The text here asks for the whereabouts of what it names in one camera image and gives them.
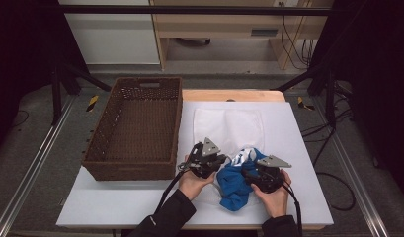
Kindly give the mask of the white mesh laundry bag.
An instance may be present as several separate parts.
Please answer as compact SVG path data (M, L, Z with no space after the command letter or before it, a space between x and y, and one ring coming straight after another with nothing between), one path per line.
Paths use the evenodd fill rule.
M193 139L204 141L206 137L227 156L225 165L242 149L257 148L261 152L265 145L261 113L257 110L196 109Z

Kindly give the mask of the aluminium floor rail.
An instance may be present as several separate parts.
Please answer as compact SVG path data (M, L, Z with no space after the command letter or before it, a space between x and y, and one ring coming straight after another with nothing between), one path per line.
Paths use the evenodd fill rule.
M336 102L334 102L334 108L338 108L335 110L335 117L341 117L341 113L351 110L349 107L347 107L347 102L345 102L345 100L347 101L347 99L336 99ZM312 102L316 106L318 115L324 122L328 122L325 119L325 103L323 99L319 97L312 97ZM327 128L328 133L331 134L332 129L334 129L334 131L329 138L331 149L335 153L335 157L340 164L346 181L353 191L356 199L356 206L360 209L366 226L368 227L372 237L390 237L388 230L380 214L378 213L362 178L354 167L354 164L351 161L339 134L337 133L337 129L331 128L330 126L330 128Z
M32 186L37 179L37 176L40 173L42 165L46 161L55 140L57 139L66 119L71 112L75 100L76 96L68 95L66 97L60 118L48 130L48 133L41 143L40 149L31 162L29 169L25 173L22 181L8 202L5 210L0 215L0 237L6 237L6 235L9 233L12 224L14 223L21 207L23 206Z

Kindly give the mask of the dark curtain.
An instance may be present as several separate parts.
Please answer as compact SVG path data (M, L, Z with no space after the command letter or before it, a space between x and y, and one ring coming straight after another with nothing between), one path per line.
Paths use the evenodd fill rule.
M353 87L353 109L377 159L404 195L404 0L334 0L316 55L345 26L352 31L334 55L338 80Z
M46 33L67 63L88 70L65 15L42 11L58 0L0 0L0 147L18 113L21 99L50 83L52 53L40 38Z

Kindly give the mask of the yellow black floor tape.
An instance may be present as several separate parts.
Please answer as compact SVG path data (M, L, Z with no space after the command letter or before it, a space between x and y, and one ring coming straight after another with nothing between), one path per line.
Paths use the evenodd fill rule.
M302 97L297 97L297 105L298 105L299 108L306 109L306 110L309 110L309 111L315 111L315 107L311 106L311 105L306 105L303 102Z
M94 95L94 96L91 97L91 99L89 101L89 105L88 105L88 107L86 109L86 112L92 112L93 111L98 99L99 99L98 95Z

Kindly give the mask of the black horizontal frame bar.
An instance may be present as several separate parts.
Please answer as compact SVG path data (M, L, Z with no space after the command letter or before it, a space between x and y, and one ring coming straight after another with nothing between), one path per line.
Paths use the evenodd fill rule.
M60 5L57 9L71 14L330 16L333 13L327 8L230 6Z

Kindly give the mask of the light wooden desk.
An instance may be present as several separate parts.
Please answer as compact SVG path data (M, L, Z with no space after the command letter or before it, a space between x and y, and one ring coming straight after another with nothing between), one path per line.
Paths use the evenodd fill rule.
M335 0L148 0L152 6L331 8ZM318 40L325 16L164 15L152 20L158 51L166 59L169 39L257 38L270 41L281 69L295 59L299 40Z

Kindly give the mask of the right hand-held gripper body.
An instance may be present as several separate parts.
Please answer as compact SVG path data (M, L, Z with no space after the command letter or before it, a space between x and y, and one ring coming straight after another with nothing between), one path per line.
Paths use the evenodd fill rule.
M253 182L247 182L248 185L255 184L263 193L273 193L283 185L283 175L281 168L290 168L291 165L277 156L270 155L255 162L255 169L249 171L256 176Z

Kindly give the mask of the brown woven basket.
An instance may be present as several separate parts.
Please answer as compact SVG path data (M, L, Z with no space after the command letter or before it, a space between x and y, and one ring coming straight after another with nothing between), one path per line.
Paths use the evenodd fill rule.
M173 179L182 107L180 77L117 79L82 166L97 181Z

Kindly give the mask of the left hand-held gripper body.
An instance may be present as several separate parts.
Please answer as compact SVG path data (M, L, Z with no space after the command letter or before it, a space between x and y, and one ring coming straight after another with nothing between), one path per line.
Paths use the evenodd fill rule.
M192 171L196 176L206 179L213 172L217 172L221 163L217 160L220 149L208 137L204 142L195 144L186 161L178 169L180 172Z

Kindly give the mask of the white cabinet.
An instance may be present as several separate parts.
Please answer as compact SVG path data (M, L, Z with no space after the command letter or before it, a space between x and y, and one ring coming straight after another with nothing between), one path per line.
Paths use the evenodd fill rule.
M66 14L87 64L159 64L150 14Z

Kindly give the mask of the person's left hand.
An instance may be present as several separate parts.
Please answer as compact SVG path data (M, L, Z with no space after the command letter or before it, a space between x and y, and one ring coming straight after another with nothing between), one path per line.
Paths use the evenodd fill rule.
M215 172L204 179L196 176L192 171L187 171L180 178L179 190L188 198L188 200L193 200L206 185L214 182L214 178Z

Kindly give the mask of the person's right hand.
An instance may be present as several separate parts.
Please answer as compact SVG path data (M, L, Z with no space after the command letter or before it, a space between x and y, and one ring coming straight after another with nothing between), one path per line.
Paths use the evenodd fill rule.
M263 193L255 184L251 185L255 195L262 201L269 217L277 218L287 214L288 187L291 185L289 174L281 170L283 185L273 193Z

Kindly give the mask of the blue cloth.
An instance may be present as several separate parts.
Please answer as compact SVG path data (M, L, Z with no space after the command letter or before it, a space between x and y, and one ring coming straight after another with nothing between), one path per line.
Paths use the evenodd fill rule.
M221 206L230 211L238 211L248 203L253 189L246 182L243 173L257 175L257 161L263 158L265 155L257 148L245 148L219 170L216 179L221 188Z

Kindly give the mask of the black metal stand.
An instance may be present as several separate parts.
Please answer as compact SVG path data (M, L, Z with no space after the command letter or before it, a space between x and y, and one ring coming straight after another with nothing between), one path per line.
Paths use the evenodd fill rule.
M331 69L322 65L310 67L304 73L296 76L294 79L278 86L275 91L285 92L289 88L303 82L306 79L311 79L312 82L307 88L307 93L310 96L318 96L323 89L325 93L325 119L329 122L332 128L336 128L334 95L335 95L335 74Z
M68 72L73 74L73 77L59 78L58 73ZM108 84L96 79L89 72L75 68L70 64L56 64L51 70L51 88L52 88L52 102L53 102L53 120L52 125L56 125L62 117L62 104L61 104L61 89L60 85L63 85L69 95L78 95L81 91L81 87L76 81L77 78L82 78L89 83L97 86L98 88L110 92L112 87Z

